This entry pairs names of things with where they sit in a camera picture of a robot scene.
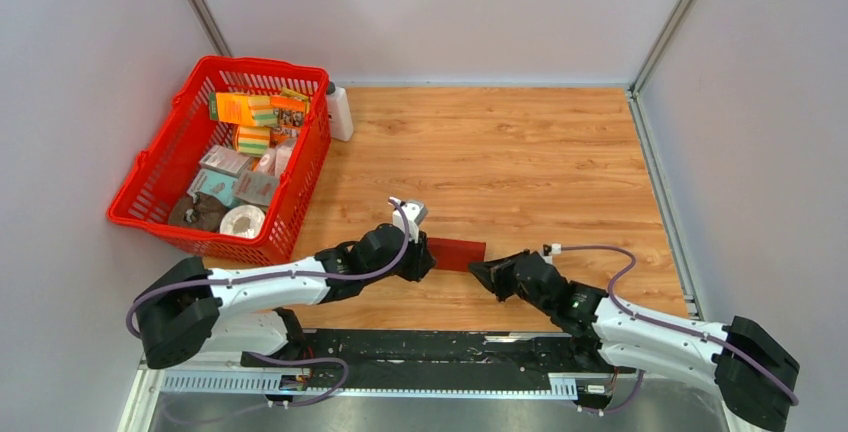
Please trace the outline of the red paper box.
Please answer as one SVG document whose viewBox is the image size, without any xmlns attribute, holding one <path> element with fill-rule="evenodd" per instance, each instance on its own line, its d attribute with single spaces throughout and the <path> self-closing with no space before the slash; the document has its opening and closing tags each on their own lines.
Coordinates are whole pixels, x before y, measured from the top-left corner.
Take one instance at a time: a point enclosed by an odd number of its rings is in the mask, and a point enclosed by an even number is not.
<svg viewBox="0 0 848 432">
<path fill-rule="evenodd" d="M 487 244 L 479 241 L 428 239 L 428 249 L 436 261 L 436 270 L 467 272 L 471 263 L 485 260 L 486 248 Z"/>
</svg>

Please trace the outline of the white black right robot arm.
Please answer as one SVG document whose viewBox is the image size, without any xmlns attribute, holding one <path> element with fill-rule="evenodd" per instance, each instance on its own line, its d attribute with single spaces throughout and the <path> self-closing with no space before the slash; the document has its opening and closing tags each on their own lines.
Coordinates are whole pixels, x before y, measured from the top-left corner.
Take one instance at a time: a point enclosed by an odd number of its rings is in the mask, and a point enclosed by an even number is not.
<svg viewBox="0 0 848 432">
<path fill-rule="evenodd" d="M 548 251 L 472 263 L 469 271 L 498 301 L 518 297 L 574 338 L 570 356 L 583 370 L 606 363 L 685 383 L 765 431 L 785 430 L 799 403 L 798 361 L 752 319 L 705 322 L 638 306 L 617 296 L 613 282 L 599 288 L 567 279 Z"/>
</svg>

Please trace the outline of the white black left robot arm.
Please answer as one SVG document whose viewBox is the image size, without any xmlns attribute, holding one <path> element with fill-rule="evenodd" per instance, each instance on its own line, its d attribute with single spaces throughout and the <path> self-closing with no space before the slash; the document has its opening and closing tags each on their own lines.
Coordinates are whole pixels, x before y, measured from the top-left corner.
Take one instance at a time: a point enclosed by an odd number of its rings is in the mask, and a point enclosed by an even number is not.
<svg viewBox="0 0 848 432">
<path fill-rule="evenodd" d="M 135 299 L 126 324 L 151 369 L 244 351 L 291 367 L 306 350 L 291 307 L 356 297 L 390 276 L 419 282 L 435 265 L 425 233 L 391 224 L 288 264 L 207 268 L 189 257 Z"/>
</svg>

